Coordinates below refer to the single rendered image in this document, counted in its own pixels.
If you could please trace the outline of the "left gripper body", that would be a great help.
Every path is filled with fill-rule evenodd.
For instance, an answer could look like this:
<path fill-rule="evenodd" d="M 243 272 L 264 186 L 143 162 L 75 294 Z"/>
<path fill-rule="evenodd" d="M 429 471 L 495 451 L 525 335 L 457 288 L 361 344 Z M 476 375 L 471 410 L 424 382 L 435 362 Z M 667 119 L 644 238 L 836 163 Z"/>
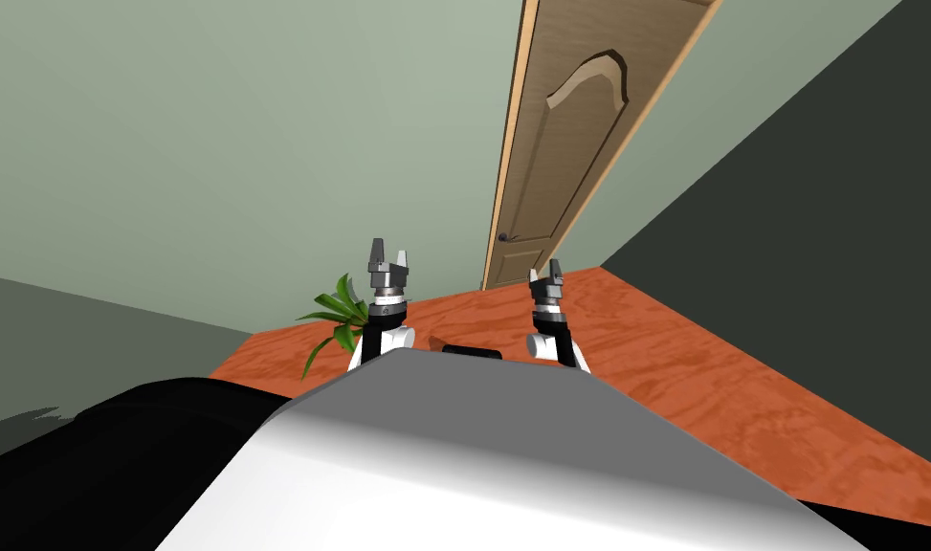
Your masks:
<path fill-rule="evenodd" d="M 403 289 L 407 286 L 409 269 L 389 262 L 370 262 L 367 265 L 369 284 L 375 290 Z"/>

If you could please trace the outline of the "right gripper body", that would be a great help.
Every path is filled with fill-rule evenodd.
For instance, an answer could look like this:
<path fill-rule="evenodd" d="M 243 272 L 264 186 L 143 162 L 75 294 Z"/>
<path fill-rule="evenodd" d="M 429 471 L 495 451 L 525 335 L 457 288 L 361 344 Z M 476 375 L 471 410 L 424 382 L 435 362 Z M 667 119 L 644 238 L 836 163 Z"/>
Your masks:
<path fill-rule="evenodd" d="M 559 306 L 563 297 L 562 277 L 544 277 L 528 283 L 531 297 L 537 306 Z"/>

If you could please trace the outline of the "green leafy plant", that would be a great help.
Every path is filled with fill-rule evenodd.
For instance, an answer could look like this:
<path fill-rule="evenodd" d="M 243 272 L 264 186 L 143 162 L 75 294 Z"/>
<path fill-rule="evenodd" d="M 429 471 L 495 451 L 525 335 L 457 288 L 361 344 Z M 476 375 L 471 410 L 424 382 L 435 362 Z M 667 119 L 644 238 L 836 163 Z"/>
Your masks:
<path fill-rule="evenodd" d="M 337 280 L 334 294 L 318 294 L 314 302 L 321 307 L 321 310 L 296 318 L 296 321 L 332 321 L 335 326 L 331 336 L 317 344 L 309 353 L 301 373 L 302 380 L 307 377 L 319 353 L 331 342 L 337 343 L 342 350 L 353 355 L 369 318 L 367 303 L 353 297 L 349 274 L 343 274 Z"/>

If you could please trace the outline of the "brown wooden door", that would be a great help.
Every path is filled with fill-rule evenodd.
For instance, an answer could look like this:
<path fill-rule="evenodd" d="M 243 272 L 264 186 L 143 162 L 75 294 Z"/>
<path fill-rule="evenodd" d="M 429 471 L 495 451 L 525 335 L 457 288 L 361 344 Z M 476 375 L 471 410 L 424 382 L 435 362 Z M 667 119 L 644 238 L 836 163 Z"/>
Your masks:
<path fill-rule="evenodd" d="M 548 264 L 721 1 L 524 0 L 484 288 Z"/>

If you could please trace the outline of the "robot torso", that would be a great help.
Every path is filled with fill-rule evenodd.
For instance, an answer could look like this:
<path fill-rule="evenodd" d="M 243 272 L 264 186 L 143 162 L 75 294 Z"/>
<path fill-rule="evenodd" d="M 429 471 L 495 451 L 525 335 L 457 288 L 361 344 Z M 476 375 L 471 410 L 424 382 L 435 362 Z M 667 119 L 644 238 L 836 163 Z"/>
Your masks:
<path fill-rule="evenodd" d="M 574 368 L 397 349 L 278 408 L 156 551 L 867 551 Z"/>

